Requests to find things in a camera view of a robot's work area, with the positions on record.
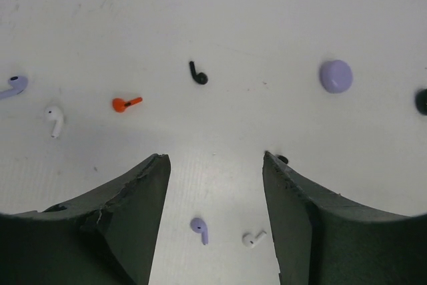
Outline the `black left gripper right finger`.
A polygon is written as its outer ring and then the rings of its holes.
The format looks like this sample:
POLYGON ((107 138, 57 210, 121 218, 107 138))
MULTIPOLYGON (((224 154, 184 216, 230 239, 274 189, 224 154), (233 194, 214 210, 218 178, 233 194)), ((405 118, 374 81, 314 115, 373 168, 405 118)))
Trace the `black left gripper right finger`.
POLYGON ((425 284, 426 216, 371 208, 266 152, 264 194, 281 284, 425 284))

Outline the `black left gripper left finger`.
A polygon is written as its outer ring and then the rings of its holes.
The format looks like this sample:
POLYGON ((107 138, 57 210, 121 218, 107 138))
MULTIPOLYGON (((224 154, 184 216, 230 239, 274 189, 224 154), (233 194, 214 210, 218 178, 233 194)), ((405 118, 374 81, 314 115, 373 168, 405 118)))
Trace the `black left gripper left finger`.
POLYGON ((38 212, 1 215, 2 284, 147 284, 171 164, 125 174, 38 212))

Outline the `orange earbud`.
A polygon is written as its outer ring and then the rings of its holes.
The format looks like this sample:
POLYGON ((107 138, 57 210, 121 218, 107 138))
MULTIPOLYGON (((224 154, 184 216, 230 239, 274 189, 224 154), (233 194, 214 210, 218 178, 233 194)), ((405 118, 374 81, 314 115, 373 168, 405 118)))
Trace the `orange earbud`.
POLYGON ((116 97, 112 100, 111 105, 114 111, 116 111, 117 113, 123 113, 128 107, 139 104, 142 101, 142 97, 137 97, 127 101, 116 97))

